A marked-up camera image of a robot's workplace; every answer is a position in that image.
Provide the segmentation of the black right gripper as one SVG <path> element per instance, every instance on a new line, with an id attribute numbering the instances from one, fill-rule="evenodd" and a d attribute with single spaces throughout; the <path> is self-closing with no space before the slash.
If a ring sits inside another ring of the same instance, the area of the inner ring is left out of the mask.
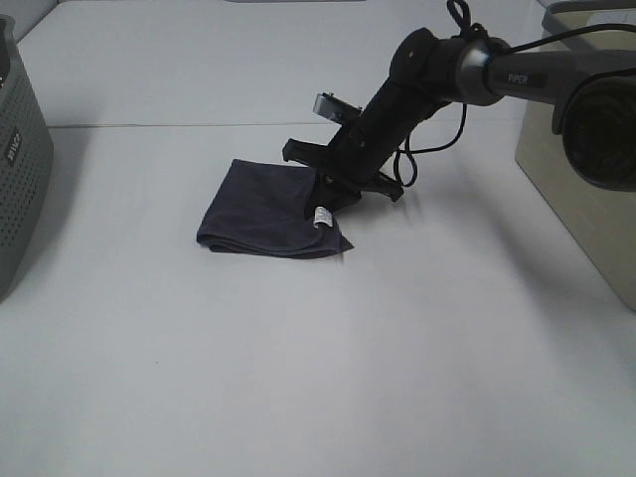
<path id="1" fill-rule="evenodd" d="M 358 118 L 340 129 L 326 145 L 290 139 L 285 161 L 312 168 L 314 184 L 304 206 L 309 219 L 317 208 L 334 214 L 357 204 L 364 192 L 397 200 L 402 186 L 380 172 L 406 137 L 447 102 L 413 87 L 385 82 Z"/>

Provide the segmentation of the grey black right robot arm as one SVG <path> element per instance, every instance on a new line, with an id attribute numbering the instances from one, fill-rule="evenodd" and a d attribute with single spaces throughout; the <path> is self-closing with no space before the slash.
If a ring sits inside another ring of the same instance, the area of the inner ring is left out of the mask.
<path id="1" fill-rule="evenodd" d="M 325 145 L 289 140 L 287 161 L 312 168 L 317 204 L 343 207 L 363 193 L 392 199 L 407 182 L 383 166 L 416 154 L 413 130 L 451 104 L 489 106 L 510 96 L 550 105 L 552 131 L 572 169 L 606 190 L 635 188 L 635 55 L 628 50 L 553 51 L 543 41 L 512 48 L 478 26 L 441 40 L 408 35 L 368 105 L 320 95 L 316 111 L 337 122 Z"/>

